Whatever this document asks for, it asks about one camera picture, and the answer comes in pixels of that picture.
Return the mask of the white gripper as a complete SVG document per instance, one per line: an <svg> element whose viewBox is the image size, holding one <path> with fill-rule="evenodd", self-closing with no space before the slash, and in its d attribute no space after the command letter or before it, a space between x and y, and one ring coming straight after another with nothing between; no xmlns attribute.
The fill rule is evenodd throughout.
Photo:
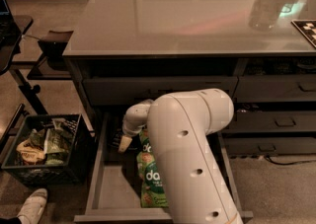
<svg viewBox="0 0 316 224"><path fill-rule="evenodd" d="M118 151L124 153L132 142L130 136L137 135L146 124L145 118L139 117L127 117L125 116L122 121L122 131L123 135L120 139Z"/></svg>

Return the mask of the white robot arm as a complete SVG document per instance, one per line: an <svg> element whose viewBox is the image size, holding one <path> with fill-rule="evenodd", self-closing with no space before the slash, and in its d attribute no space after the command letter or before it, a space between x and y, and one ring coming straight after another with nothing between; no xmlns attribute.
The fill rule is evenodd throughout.
<svg viewBox="0 0 316 224"><path fill-rule="evenodd" d="M230 97L219 89L166 94L126 111L125 135L148 130L175 224L243 224L206 139L233 114Z"/></svg>

